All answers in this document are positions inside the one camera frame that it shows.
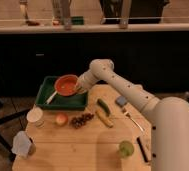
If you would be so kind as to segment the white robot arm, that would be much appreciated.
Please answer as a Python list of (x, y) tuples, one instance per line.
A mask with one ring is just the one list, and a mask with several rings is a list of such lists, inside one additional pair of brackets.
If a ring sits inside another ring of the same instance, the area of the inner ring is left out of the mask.
[(151, 171), (189, 171), (189, 103), (182, 98), (159, 99), (117, 75), (109, 59), (92, 60), (79, 76), (78, 93), (103, 80), (124, 96), (151, 124)]

